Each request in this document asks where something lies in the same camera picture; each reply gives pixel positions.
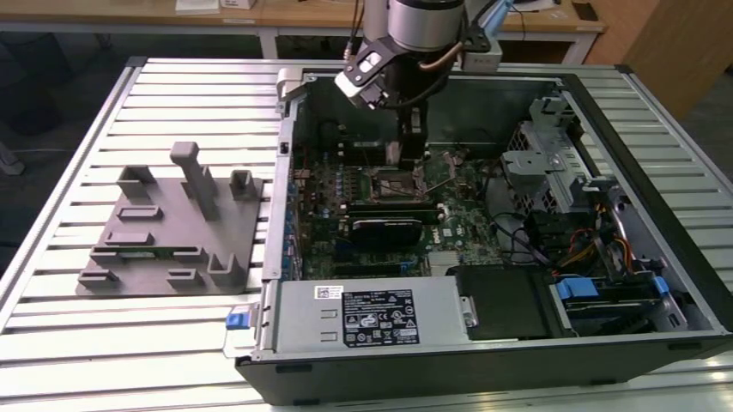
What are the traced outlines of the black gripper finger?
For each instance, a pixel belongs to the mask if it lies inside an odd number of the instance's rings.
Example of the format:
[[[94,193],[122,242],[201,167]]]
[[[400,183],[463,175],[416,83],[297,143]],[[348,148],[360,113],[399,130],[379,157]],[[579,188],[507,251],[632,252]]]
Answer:
[[[399,168],[412,171],[423,157],[427,141],[427,112],[424,106],[399,110]]]

